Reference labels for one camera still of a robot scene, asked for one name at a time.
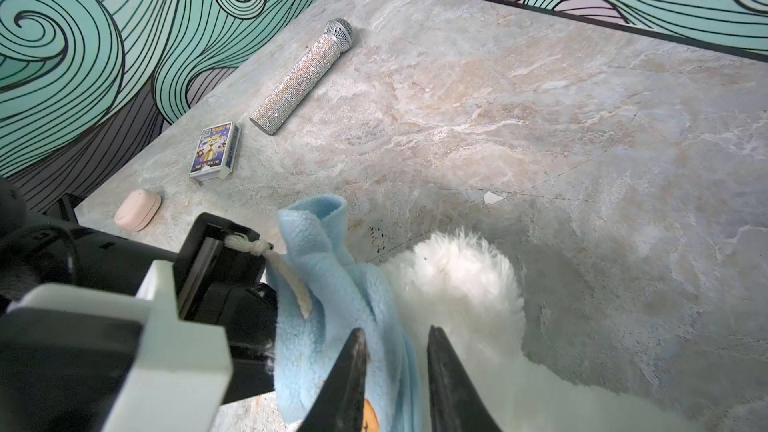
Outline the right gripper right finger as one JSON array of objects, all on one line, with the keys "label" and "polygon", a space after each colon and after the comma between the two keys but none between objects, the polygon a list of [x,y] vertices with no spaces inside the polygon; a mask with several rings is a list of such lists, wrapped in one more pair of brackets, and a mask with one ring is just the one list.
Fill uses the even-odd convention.
[{"label": "right gripper right finger", "polygon": [[429,330],[427,370],[433,431],[501,431],[441,327]]}]

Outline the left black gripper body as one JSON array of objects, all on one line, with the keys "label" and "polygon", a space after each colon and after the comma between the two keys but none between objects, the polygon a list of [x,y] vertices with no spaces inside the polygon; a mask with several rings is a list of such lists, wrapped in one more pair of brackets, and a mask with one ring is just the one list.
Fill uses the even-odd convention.
[{"label": "left black gripper body", "polygon": [[223,401],[273,391],[270,365],[275,339],[275,291],[261,284],[262,257],[236,252],[225,238],[255,231],[228,219],[200,214],[177,252],[28,211],[19,189],[1,181],[1,310],[8,312],[38,285],[62,283],[135,294],[155,260],[173,266],[181,319],[225,329],[233,376]]}]

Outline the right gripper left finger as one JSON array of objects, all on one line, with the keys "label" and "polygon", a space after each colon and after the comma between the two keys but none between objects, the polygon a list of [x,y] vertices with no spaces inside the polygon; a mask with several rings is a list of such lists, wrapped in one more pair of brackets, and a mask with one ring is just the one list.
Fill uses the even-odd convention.
[{"label": "right gripper left finger", "polygon": [[361,431],[367,364],[366,335],[362,328],[355,328],[298,431]]}]

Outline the white teddy bear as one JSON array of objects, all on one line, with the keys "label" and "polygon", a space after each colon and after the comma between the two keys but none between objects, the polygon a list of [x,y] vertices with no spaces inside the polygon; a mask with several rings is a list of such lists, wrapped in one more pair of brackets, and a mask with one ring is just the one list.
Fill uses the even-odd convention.
[{"label": "white teddy bear", "polygon": [[442,328],[503,431],[697,431],[634,395],[576,385],[522,352],[524,299],[509,259],[482,237],[434,233],[380,266],[427,378],[427,340]]}]

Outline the light blue teddy hoodie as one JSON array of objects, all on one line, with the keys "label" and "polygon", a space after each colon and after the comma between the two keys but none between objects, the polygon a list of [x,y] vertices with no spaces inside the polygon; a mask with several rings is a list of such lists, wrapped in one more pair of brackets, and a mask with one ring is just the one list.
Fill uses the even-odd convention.
[{"label": "light blue teddy hoodie", "polygon": [[381,268],[358,262],[346,244],[347,203],[310,197],[281,210],[286,245],[280,260],[299,281],[292,288],[274,266],[277,296],[274,390],[283,419],[303,420],[350,332],[362,328],[368,355],[365,399],[382,431],[419,431],[424,420],[417,358]]}]

